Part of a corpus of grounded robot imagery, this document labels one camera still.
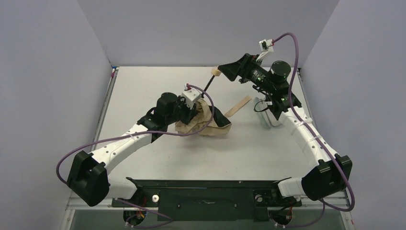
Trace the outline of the beige umbrella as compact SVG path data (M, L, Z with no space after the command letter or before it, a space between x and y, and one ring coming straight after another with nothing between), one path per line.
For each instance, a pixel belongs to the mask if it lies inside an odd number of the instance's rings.
M209 105L203 96L204 94L196 101L195 111L197 114L189 123L182 121L175 123L175 131L178 134L190 135L194 132L198 132L201 136L226 135L232 127L232 123L229 119L252 100L250 96L246 96L228 112L223 114L216 107Z

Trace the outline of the mint green umbrella case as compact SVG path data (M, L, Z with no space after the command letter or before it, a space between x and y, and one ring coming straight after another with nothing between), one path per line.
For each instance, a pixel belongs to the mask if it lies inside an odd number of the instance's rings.
M269 110L268 107L270 105L271 102L265 101L264 98L254 98L253 110L258 116L261 126L267 130L281 125L281 122L279 122Z

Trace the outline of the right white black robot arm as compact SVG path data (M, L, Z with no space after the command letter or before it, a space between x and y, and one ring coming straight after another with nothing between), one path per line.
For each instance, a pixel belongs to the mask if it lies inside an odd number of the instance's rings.
M230 81L252 82L253 88L265 95L274 123L289 131L309 163L311 170L305 176L278 181L276 194L306 196L317 201L347 189L352 161L336 153L315 129L287 81L291 66L285 61L275 61L265 70L256 59L245 54L236 62L218 66L218 70Z

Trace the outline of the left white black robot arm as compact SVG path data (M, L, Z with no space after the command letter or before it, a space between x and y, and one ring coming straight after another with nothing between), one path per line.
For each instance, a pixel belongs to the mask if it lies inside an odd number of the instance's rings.
M151 108L119 139L87 153L82 150L73 159L67 186L87 205L93 207L108 197L130 199L137 187L126 180L109 181L109 173L132 153L153 143L178 121L190 122L196 115L196 103L201 93L195 89L177 96L163 93Z

